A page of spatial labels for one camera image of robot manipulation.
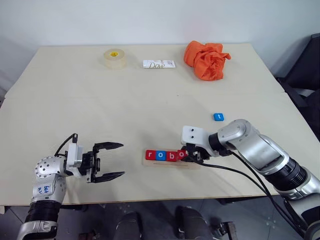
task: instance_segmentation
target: white table surface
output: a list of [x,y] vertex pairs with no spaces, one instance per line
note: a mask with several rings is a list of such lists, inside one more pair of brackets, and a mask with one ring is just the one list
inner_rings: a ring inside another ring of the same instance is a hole
[[[104,97],[109,91],[121,94],[141,91],[187,92],[191,94],[283,93],[251,44],[224,44],[224,79],[199,80],[184,61],[186,45],[122,45],[41,47],[6,98]],[[127,67],[111,70],[104,66],[103,53],[121,48]],[[143,69],[143,60],[174,60],[174,69]]]
[[[99,142],[124,144],[99,156],[101,173],[126,173],[97,184],[68,177],[65,204],[259,196],[233,172],[142,165],[145,149],[179,149],[184,125],[216,132],[239,118],[320,177],[318,140],[250,44],[224,45],[232,60],[215,82],[197,79],[184,64],[185,45],[121,46],[128,60],[122,70],[103,65],[103,52],[113,47],[41,47],[7,93],[0,108],[0,205],[28,205],[35,164],[72,133],[85,151]],[[175,60],[177,68],[143,69],[147,59]],[[217,112],[224,122],[212,120]],[[208,163],[249,172],[232,156]]]
[[[101,173],[126,173],[96,184],[68,177],[65,204],[259,196],[262,193],[255,185],[233,172],[142,165],[145,149],[179,149],[183,125],[216,132],[239,118],[249,120],[320,177],[320,144],[286,93],[109,94],[117,104],[93,97],[5,100],[0,109],[0,205],[28,205],[35,164],[53,155],[72,133],[79,134],[78,143],[85,151],[98,142],[123,143],[124,147],[101,151]],[[214,112],[223,112],[225,121],[214,122]],[[232,156],[212,158],[208,163],[249,173]]]

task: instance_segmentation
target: tape roll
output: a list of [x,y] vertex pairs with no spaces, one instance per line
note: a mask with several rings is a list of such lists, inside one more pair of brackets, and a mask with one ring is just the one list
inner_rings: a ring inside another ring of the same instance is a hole
[[104,53],[105,65],[110,69],[123,69],[126,66],[125,52],[119,48],[109,49]]

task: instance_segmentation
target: blue block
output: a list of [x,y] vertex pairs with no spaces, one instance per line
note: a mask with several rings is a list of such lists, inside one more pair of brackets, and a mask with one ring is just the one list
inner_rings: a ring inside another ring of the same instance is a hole
[[223,120],[225,120],[224,115],[222,113],[213,114],[213,119],[215,121],[223,121]]
[[156,151],[155,152],[155,160],[165,161],[166,160],[166,151]]

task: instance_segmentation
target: orange towel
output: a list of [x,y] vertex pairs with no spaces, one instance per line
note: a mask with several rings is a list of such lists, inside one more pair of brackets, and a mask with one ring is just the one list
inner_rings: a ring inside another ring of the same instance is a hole
[[226,59],[231,59],[229,53],[222,53],[220,43],[205,45],[192,41],[184,52],[184,62],[194,67],[194,74],[205,81],[214,81],[224,78],[223,69]]

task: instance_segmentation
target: floor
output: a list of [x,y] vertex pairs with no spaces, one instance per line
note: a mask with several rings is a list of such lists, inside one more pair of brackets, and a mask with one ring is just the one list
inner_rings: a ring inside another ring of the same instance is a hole
[[[282,204],[279,196],[275,200]],[[61,209],[57,240],[78,240],[80,233],[95,230],[101,240],[112,240],[117,222],[129,212],[142,216],[144,240],[177,239],[175,210],[190,206],[199,211],[207,223],[232,221],[239,240],[300,240],[298,234],[281,218],[266,197],[221,204],[216,199],[186,199],[88,205],[87,209]],[[0,214],[0,239],[15,240],[28,213],[27,206],[7,207]]]

